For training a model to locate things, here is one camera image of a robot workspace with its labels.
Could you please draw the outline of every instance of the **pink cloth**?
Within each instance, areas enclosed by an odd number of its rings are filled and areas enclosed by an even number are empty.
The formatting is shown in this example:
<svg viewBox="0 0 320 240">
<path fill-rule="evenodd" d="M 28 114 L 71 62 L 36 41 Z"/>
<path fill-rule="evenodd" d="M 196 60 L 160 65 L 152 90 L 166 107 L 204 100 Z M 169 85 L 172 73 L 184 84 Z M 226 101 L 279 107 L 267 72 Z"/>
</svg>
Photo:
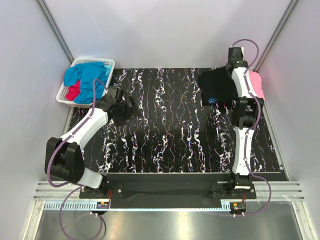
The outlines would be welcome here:
<svg viewBox="0 0 320 240">
<path fill-rule="evenodd" d="M 73 101 L 80 93 L 80 80 L 75 85 L 69 87 L 69 92 L 65 95 L 65 98 L 69 101 Z"/>
<path fill-rule="evenodd" d="M 250 71 L 249 77 L 251 80 L 251 84 L 253 86 L 253 90 L 257 94 L 258 98 L 265 99 L 264 91 L 262 91 L 262 80 L 259 73 Z"/>
</svg>

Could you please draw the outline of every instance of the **red cloth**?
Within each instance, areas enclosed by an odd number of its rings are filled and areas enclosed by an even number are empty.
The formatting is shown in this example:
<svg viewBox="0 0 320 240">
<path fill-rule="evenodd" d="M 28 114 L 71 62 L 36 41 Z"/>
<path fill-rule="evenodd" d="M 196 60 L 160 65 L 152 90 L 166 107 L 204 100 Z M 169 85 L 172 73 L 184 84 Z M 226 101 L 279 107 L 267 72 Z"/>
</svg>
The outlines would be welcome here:
<svg viewBox="0 0 320 240">
<path fill-rule="evenodd" d="M 69 87 L 69 92 L 65 95 L 65 98 L 69 101 L 73 101 L 80 93 L 80 80 L 75 85 Z"/>
</svg>

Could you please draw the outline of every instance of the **cable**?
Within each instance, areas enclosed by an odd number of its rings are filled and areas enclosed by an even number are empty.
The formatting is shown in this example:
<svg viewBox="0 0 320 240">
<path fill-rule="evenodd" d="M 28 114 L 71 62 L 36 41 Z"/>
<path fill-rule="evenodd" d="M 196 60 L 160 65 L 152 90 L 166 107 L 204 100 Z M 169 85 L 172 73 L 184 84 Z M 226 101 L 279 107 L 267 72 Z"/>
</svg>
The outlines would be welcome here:
<svg viewBox="0 0 320 240">
<path fill-rule="evenodd" d="M 59 188 L 59 187 L 62 187 L 62 186 L 64 186 L 64 185 L 66 185 L 66 184 L 69 183 L 68 181 L 66 181 L 66 182 L 63 182 L 63 183 L 61 183 L 61 184 L 54 184 L 54 183 L 52 182 L 52 180 L 51 180 L 51 174 L 50 174 L 51 166 L 52 166 L 52 163 L 53 163 L 53 161 L 54 161 L 57 153 L 58 153 L 59 150 L 62 148 L 62 146 L 63 146 L 70 138 L 72 138 L 72 136 L 73 136 L 74 134 L 76 134 L 76 133 L 86 124 L 86 122 L 91 118 L 91 116 L 94 114 L 95 106 L 96 106 L 96 81 L 98 81 L 100 84 L 102 84 L 103 87 L 104 87 L 104 89 L 105 89 L 106 91 L 108 90 L 107 87 L 105 86 L 105 84 L 104 84 L 100 79 L 95 78 L 95 79 L 93 80 L 93 82 L 92 82 L 92 88 L 93 88 L 93 103 L 92 103 L 92 109 L 91 109 L 91 112 L 90 112 L 89 116 L 71 133 L 71 135 L 67 136 L 67 137 L 58 145 L 58 147 L 54 150 L 52 156 L 50 157 L 50 160 L 49 160 L 49 163 L 48 163 L 48 168 L 47 168 L 47 170 L 46 170 L 46 176 L 47 176 L 47 179 L 48 179 L 48 182 L 49 182 L 50 186 L 52 186 L 52 187 L 54 187 L 54 188 Z M 79 189 L 81 189 L 81 188 L 83 187 L 83 185 L 80 185 L 80 184 L 76 184 L 76 185 L 79 186 L 79 187 L 77 187 L 75 190 L 71 191 L 71 192 L 66 196 L 66 198 L 63 200 L 63 202 L 62 202 L 62 204 L 61 204 L 61 207 L 60 207 L 60 210 L 59 210 L 59 223 L 60 223 L 60 228 L 61 228 L 63 234 L 64 234 L 67 238 L 69 238 L 69 239 L 71 239 L 71 240 L 77 240 L 77 239 L 71 237 L 71 236 L 66 232 L 66 230 L 65 230 L 65 228 L 64 228 L 64 226 L 63 226 L 63 224 L 62 224 L 62 209 L 63 209 L 63 207 L 64 207 L 65 202 L 67 201 L 67 199 L 68 199 L 74 192 L 78 191 Z M 100 228 L 99 228 L 99 231 L 97 232 L 97 234 L 96 234 L 94 237 L 90 238 L 89 240 L 94 240 L 94 239 L 96 239 L 96 238 L 98 237 L 98 235 L 101 233 L 101 230 L 102 230 L 102 226 L 103 226 L 104 220 L 103 220 L 103 218 L 102 218 L 100 215 L 98 215 L 98 214 L 95 214 L 95 216 L 98 216 L 99 219 L 100 219 Z"/>
<path fill-rule="evenodd" d="M 256 47 L 256 55 L 252 61 L 252 63 L 246 68 L 246 70 L 244 71 L 244 80 L 245 80 L 245 84 L 246 84 L 246 88 L 248 90 L 248 93 L 250 94 L 251 97 L 253 97 L 257 107 L 258 107 L 258 115 L 257 115 L 257 118 L 256 118 L 256 121 L 255 123 L 253 124 L 252 127 L 248 128 L 248 130 L 246 131 L 246 134 L 245 134 L 245 139 L 244 139 L 244 159 L 247 159 L 247 153 L 246 153 L 246 149 L 247 149 L 247 142 L 248 142 L 248 134 L 249 134 L 249 131 L 250 130 L 253 130 L 256 128 L 256 126 L 258 125 L 259 123 L 259 120 L 260 120 L 260 117 L 261 117 L 261 106 L 260 106 L 260 103 L 259 103 L 259 100 L 257 99 L 256 96 L 254 96 L 251 92 L 250 92 L 250 88 L 249 88 L 249 83 L 248 83 L 248 80 L 247 80 L 247 76 L 246 76 L 246 73 L 248 72 L 249 68 L 255 63 L 255 61 L 258 59 L 258 56 L 259 56 L 259 46 L 251 39 L 240 39 L 238 41 L 236 41 L 234 44 L 232 44 L 232 46 L 234 46 L 235 44 L 239 43 L 239 42 L 242 42 L 242 41 L 247 41 L 247 42 L 251 42 L 255 45 Z M 266 204 L 261 208 L 259 209 L 258 211 L 255 211 L 255 212 L 252 212 L 252 213 L 247 213 L 246 216 L 253 216 L 253 215 L 256 215 L 256 214 L 259 214 L 261 213 L 270 203 L 271 201 L 271 196 L 272 196 L 272 190 L 271 190 L 271 185 L 270 183 L 268 182 L 267 179 L 265 179 L 264 177 L 262 176 L 258 176 L 258 175 L 255 175 L 252 171 L 251 171 L 251 168 L 249 167 L 248 165 L 248 162 L 245 160 L 245 166 L 246 168 L 248 169 L 249 173 L 251 174 L 252 177 L 256 178 L 256 179 L 261 179 L 263 181 L 265 181 L 265 183 L 268 185 L 268 188 L 269 188 L 269 197 L 268 197 L 268 200 L 266 201 Z"/>
</svg>

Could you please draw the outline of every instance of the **shiny gray floor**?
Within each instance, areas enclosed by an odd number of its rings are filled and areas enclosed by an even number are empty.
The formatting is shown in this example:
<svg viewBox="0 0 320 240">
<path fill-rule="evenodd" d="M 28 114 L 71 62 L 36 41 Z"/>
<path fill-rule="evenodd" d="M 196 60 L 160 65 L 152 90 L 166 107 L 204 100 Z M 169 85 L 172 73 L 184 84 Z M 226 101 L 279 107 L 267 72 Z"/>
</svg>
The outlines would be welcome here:
<svg viewBox="0 0 320 240">
<path fill-rule="evenodd" d="M 261 206 L 249 202 L 253 212 Z M 64 211 L 67 226 L 83 211 Z M 107 231 L 104 240 L 302 240 L 290 203 L 271 202 L 260 214 L 250 217 L 216 216 L 206 212 L 116 212 L 103 215 Z M 100 222 L 86 216 L 73 222 L 66 231 L 79 240 L 95 235 Z M 67 239 L 60 231 L 59 212 L 43 211 L 37 240 Z"/>
</svg>

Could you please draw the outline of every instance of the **white wall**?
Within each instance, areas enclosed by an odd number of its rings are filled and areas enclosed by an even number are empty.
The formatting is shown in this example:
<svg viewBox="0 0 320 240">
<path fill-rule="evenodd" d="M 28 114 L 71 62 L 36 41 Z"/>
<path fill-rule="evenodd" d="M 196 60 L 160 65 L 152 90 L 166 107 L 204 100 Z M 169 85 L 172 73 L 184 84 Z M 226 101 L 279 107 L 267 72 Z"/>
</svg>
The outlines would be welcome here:
<svg viewBox="0 0 320 240">
<path fill-rule="evenodd" d="M 300 1 L 260 74 L 291 179 L 320 236 L 320 1 Z"/>
<path fill-rule="evenodd" d="M 0 1 L 0 34 L 0 238 L 17 240 L 65 120 L 55 95 L 69 63 L 34 0 Z"/>
<path fill-rule="evenodd" d="M 289 0 L 46 0 L 74 57 L 117 68 L 218 67 L 242 38 L 263 50 Z M 244 44 L 248 60 L 256 50 Z"/>
</svg>

